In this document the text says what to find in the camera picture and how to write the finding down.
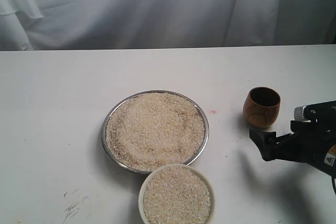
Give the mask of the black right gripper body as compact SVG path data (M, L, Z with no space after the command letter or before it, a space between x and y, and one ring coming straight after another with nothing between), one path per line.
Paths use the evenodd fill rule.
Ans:
M280 137L275 158L307 163L335 174L335 121L290 122L291 134Z

